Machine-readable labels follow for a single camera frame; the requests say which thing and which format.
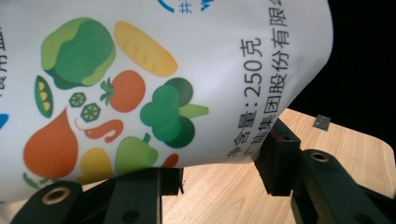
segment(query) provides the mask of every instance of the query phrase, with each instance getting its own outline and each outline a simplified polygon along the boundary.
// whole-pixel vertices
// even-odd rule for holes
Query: black background
[[[289,106],[375,136],[396,149],[395,16],[390,1],[329,1],[332,55]]]

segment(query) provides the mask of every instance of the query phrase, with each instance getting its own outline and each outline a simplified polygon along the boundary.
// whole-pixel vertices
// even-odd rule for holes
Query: wooden surface
[[[332,123],[327,132],[317,130],[315,118],[288,109],[280,118],[302,140],[301,149],[329,152],[358,184],[394,196],[395,161],[386,143]],[[188,167],[183,185],[184,194],[163,197],[164,224],[295,223],[290,198],[267,195],[253,163]],[[0,208],[0,223],[8,223],[22,205]]]

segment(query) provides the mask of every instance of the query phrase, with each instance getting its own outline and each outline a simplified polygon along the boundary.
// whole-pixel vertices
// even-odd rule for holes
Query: plastic packaging
[[[0,2],[0,204],[250,162],[327,62],[327,1]]]

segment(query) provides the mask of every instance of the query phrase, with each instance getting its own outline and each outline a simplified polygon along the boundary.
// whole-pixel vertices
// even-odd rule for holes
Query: pea pod
[[[35,104],[44,117],[50,118],[52,116],[52,92],[46,79],[41,76],[37,76],[35,79]]]

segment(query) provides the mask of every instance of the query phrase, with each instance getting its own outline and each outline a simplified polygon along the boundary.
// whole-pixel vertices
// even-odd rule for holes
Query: broccoli illustration
[[[185,147],[195,135],[191,119],[209,112],[206,106],[189,104],[192,96],[188,80],[172,78],[153,93],[152,101],[140,111],[140,118],[169,147]]]

